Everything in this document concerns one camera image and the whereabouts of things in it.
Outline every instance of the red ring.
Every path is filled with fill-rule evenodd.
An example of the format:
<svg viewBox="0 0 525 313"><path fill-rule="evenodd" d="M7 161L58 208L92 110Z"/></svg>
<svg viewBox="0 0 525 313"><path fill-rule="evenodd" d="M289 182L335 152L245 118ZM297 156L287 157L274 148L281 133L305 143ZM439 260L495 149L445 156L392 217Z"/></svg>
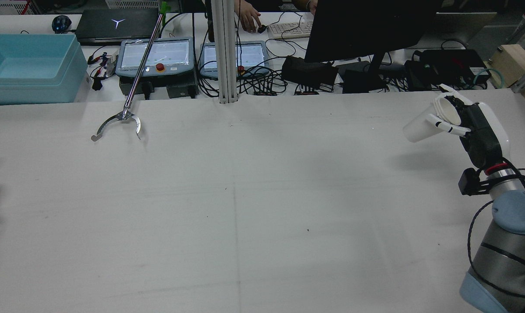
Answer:
<svg viewBox="0 0 525 313"><path fill-rule="evenodd" d="M508 163L496 164L495 166L491 166L491 167L487 168L485 170L485 174L487 174L487 176L489 176L490 174L492 174L492 172L496 172L496 170L505 169L505 168L509 168Z"/></svg>

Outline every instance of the light blue plastic bin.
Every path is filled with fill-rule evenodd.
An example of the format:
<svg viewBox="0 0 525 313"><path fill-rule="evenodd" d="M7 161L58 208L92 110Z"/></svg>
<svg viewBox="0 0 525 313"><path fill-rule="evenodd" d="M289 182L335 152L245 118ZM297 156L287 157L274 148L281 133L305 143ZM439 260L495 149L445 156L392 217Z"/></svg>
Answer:
<svg viewBox="0 0 525 313"><path fill-rule="evenodd" d="M74 34L0 34L0 104L73 102L87 72Z"/></svg>

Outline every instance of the metal pole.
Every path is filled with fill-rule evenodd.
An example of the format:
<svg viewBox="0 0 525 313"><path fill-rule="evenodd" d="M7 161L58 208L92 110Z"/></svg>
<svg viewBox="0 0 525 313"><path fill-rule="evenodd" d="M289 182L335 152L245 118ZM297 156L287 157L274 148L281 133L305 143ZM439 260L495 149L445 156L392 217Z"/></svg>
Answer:
<svg viewBox="0 0 525 313"><path fill-rule="evenodd" d="M212 17L220 103L237 101L236 36L233 0L213 0Z"/></svg>
<svg viewBox="0 0 525 313"><path fill-rule="evenodd" d="M133 80L133 85L131 85L131 90L129 91L129 95L127 96L127 99L125 100L125 105L123 106L123 116L127 115L127 112L131 108L131 102L133 101L133 97L135 97L135 91L137 90L137 85L139 85L139 80L143 76L144 66L147 64L147 59L148 59L150 50L152 49L152 44L154 43L154 40L157 39L158 32L160 30L161 20L163 19L163 17L164 17L164 14L160 13L158 15L156 26L154 27L152 35L150 36L150 40L148 41L147 49L144 52L143 59L140 60L139 69L137 70L137 74L135 75L135 79Z"/></svg>

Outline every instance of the person's hand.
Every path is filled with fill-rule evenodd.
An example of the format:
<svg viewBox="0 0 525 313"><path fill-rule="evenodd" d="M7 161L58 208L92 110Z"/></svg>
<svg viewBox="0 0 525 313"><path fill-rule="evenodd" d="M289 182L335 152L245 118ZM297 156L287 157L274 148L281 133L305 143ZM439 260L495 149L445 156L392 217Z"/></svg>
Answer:
<svg viewBox="0 0 525 313"><path fill-rule="evenodd" d="M308 0L308 10L314 15L316 12L316 4L318 3L318 0Z"/></svg>
<svg viewBox="0 0 525 313"><path fill-rule="evenodd" d="M257 31L257 26L262 26L261 20L258 17L261 15L257 10L255 10L252 4L248 3L245 0L237 0L234 2L235 13L239 17L241 26L246 32L254 33Z"/></svg>

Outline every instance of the black laptop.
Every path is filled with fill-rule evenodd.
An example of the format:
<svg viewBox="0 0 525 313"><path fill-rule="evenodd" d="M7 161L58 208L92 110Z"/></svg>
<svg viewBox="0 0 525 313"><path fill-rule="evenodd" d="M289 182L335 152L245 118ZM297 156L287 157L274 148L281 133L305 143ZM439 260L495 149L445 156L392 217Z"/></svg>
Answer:
<svg viewBox="0 0 525 313"><path fill-rule="evenodd" d="M157 9L84 10L75 35L84 46L119 46L123 40L150 38Z"/></svg>

